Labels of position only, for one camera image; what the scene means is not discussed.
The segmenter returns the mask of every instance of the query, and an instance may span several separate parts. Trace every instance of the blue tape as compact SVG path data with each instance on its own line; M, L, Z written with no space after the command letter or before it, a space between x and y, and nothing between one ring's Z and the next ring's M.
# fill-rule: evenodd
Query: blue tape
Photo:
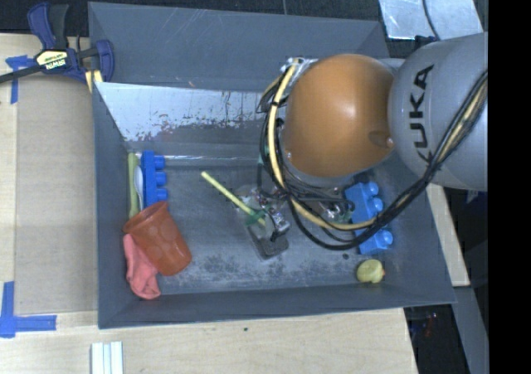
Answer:
M14 56L8 57L6 63L13 71L25 69L36 65L36 62L28 56ZM11 104L18 101L18 79L14 79L11 83Z
M18 317L13 314L15 283L3 284L0 338L14 338L17 332L55 331L57 315Z

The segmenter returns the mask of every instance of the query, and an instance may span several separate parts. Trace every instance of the yellow cable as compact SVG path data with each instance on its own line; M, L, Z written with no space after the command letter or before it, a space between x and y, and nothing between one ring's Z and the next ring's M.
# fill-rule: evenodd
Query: yellow cable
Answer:
M284 178L282 177L280 166L276 158L275 119L276 113L278 111L278 104L280 103L282 95L284 94L284 91L291 80L291 76L293 76L294 74L295 67L295 65L290 66L284 76L284 79L280 83L279 89L276 91L275 97L273 97L273 101L270 107L269 122L267 124L267 145L269 147L269 158L271 162L271 168L273 169L273 173L275 175L276 180L283 188L285 188ZM337 222L325 222L319 216L316 216L313 213L304 209L293 197L291 197L290 200L298 213L300 213L306 219L312 221L314 224L322 226L323 228L330 228L332 226L334 229L339 231L353 231L360 228L367 228L368 226L372 225L376 220L376 217L373 217L365 222L359 222L357 224L339 224Z

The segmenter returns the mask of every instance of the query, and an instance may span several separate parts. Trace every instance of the yellow clamp label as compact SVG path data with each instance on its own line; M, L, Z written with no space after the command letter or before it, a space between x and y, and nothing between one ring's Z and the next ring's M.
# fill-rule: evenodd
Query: yellow clamp label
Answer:
M37 56L36 61L39 66L44 66L46 70L56 69L66 66L68 53L66 51L44 51Z

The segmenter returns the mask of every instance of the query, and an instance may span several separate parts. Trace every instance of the yellow stick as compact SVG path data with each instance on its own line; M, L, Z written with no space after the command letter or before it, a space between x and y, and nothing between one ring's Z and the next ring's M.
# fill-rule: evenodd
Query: yellow stick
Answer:
M219 192L221 192L223 194L223 196L228 198L236 206L238 206L240 209L242 209L247 215L254 216L256 214L256 212L253 209L251 209L244 202L242 202L238 197L236 197L234 194L232 194L230 191L228 191L216 179L211 177L209 173L203 171L203 172L201 172L201 176L203 178L205 178L208 182L210 182L210 184L213 185ZM263 218L260 218L258 221L260 222L261 225L266 226L266 221L264 221Z

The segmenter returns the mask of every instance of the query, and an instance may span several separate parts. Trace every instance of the blue clamp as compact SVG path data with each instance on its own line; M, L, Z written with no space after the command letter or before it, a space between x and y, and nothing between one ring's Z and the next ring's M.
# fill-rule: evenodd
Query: blue clamp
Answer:
M14 56L8 57L6 63L13 71L19 69L25 69L26 67L32 67L36 65L33 58L28 56ZM15 104L18 101L18 79L14 79L11 83L11 104Z
M64 36L67 9L66 4L51 5L48 2L41 2L29 10L27 20L32 34L39 38L42 44L42 51L33 57L30 66L21 68L22 66L18 65L13 72L0 75L0 84L37 72L45 75L63 75L86 84L88 69L83 66L82 60L94 56L98 56L99 65L93 67L99 69L103 81L111 80L114 73L114 53L110 42L100 40L92 48L83 51L69 48L68 40ZM16 93L12 89L12 103L17 101L18 89L15 91Z
M164 156L145 150L140 157L140 168L144 175L144 207L153 205L161 200L168 200L168 190L163 188L166 184Z
M383 210L382 199L377 197L379 192L378 185L373 182L362 183L351 186L345 190L345 197L355 205L352 214L352 222L363 222L375 217ZM365 230L357 230L356 236L362 234ZM362 255L374 255L382 250L386 250L392 244L393 237L389 230L381 229L359 245L359 252Z
M13 315L15 283L3 284L2 314L0 315L0 338L14 338L17 332L55 331L57 315L17 317Z

